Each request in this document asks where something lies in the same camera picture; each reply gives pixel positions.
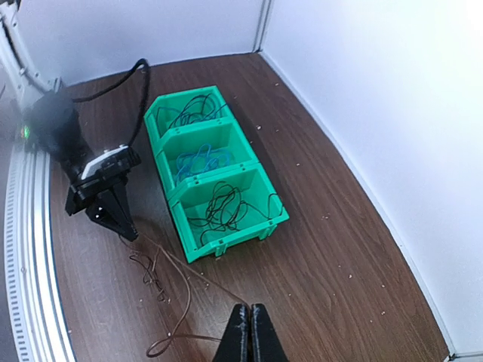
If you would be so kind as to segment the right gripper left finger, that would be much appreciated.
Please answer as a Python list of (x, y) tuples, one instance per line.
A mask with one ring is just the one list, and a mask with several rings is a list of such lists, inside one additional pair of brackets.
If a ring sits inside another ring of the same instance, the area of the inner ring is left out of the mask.
[(249, 317), (249, 309), (246, 305), (234, 305), (213, 362), (247, 362), (249, 360)]

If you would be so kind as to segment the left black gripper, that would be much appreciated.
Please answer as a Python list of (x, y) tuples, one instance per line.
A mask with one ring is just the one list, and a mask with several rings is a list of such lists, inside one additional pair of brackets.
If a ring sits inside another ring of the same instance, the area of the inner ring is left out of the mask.
[(130, 170), (121, 165), (109, 165), (82, 178), (78, 167), (65, 166), (64, 172), (70, 181), (65, 211), (71, 216), (86, 210), (92, 222), (129, 241), (136, 240), (137, 229), (125, 188)]

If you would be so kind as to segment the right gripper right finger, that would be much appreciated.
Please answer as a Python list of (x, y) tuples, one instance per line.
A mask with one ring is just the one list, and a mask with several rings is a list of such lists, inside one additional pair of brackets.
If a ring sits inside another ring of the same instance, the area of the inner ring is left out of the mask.
[(249, 361), (288, 362), (266, 306), (261, 303), (251, 306)]

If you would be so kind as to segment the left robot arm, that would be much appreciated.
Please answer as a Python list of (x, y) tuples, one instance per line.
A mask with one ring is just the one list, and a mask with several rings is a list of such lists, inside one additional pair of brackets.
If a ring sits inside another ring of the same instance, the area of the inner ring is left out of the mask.
[(140, 156), (127, 145), (95, 155), (82, 136), (79, 114), (65, 94), (47, 92), (26, 111), (33, 142), (57, 161), (69, 179), (65, 210), (89, 219), (129, 241), (139, 233), (131, 216), (126, 184)]

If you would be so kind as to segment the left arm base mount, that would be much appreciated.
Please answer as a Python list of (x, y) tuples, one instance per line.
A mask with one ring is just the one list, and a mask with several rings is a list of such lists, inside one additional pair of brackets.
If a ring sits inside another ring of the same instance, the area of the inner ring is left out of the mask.
[(20, 31), (20, 1), (1, 1), (1, 65), (21, 110), (48, 91), (58, 91), (61, 78), (46, 79), (34, 64)]

